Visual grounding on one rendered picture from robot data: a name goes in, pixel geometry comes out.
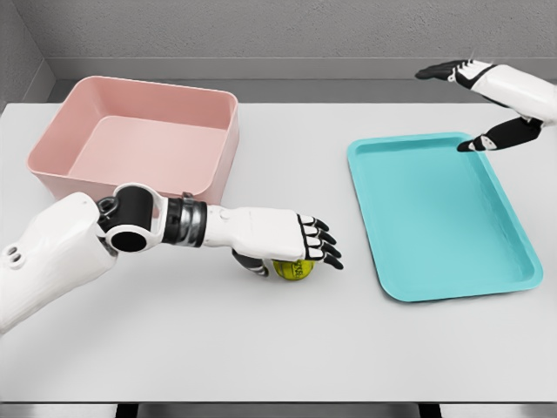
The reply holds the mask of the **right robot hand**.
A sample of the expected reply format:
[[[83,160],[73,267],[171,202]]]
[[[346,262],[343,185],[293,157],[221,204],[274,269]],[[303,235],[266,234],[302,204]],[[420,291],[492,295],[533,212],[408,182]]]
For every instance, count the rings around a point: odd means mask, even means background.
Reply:
[[[557,85],[506,64],[459,59],[430,65],[415,73],[420,80],[456,83],[518,114],[474,139],[458,152],[490,152],[537,139],[543,128],[557,125]]]

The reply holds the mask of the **pink basket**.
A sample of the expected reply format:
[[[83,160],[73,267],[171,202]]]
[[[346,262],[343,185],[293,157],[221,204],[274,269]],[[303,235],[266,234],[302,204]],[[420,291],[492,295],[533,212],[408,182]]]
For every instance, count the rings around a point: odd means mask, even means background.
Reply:
[[[238,142],[238,100],[228,91],[95,76],[70,91],[27,167],[56,199],[101,199],[140,183],[217,205]]]

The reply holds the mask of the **yellow-green tennis ball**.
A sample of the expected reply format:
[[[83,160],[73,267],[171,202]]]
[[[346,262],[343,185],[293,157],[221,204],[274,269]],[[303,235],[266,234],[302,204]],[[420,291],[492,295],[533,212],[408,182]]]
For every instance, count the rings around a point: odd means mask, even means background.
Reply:
[[[277,275],[285,280],[302,280],[310,275],[315,262],[312,260],[282,261],[274,260],[273,268]]]

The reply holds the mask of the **blue tray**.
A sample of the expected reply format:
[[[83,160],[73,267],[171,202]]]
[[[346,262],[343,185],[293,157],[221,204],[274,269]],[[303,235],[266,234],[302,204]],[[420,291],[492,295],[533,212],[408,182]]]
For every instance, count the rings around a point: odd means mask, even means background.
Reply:
[[[383,290],[420,302],[536,288],[543,268],[487,157],[464,132],[352,142],[347,160]]]

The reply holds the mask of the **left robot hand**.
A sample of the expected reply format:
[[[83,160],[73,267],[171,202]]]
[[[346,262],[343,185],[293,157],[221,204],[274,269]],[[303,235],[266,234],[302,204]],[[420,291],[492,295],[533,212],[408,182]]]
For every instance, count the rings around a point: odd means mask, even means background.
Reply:
[[[242,207],[231,211],[228,226],[232,228],[233,257],[260,276],[269,275],[266,260],[313,261],[344,268],[329,226],[313,216],[286,209]]]

